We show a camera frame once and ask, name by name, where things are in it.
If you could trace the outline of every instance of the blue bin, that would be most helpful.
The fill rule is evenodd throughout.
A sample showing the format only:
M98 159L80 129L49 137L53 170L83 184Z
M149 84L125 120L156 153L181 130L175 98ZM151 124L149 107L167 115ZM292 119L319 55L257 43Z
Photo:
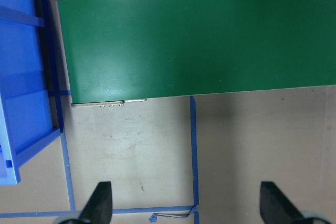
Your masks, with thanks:
M34 0L0 0L0 185L60 135L53 129Z

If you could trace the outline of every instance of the green conveyor belt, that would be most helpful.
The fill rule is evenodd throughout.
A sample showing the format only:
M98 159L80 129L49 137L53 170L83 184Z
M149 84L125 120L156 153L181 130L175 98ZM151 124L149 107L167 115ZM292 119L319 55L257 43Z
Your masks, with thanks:
M336 0L58 0L73 103L336 84Z

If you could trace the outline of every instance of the vertical blue tape line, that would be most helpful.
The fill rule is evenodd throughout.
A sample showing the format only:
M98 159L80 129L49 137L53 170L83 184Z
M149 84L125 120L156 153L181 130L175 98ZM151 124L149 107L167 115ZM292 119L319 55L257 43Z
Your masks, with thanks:
M48 44L47 46L48 46L48 54L49 54L49 59L50 59L51 75L53 77L57 118L58 118L59 128L61 130L61 145L62 145L62 153L63 153L63 161L64 161L66 181L67 181L67 188L68 188L69 204L70 204L70 210L75 211L76 205L75 205L74 191L72 187L67 139L66 139L65 130L64 130L62 103L61 103L61 98L59 94L59 82L58 82L58 74L57 74L57 67L56 67L54 40L53 40L52 31L51 31L49 4L48 4L48 0L41 0L41 1L42 1L43 13L44 13L45 27L46 27L46 36L47 36L47 44Z
M197 125L196 125L196 101L193 96L190 96L190 129L191 129L191 157L193 169L193 192L194 206L197 206L200 197L198 192L198 163L197 163ZM194 224L199 224L199 213L194 213Z

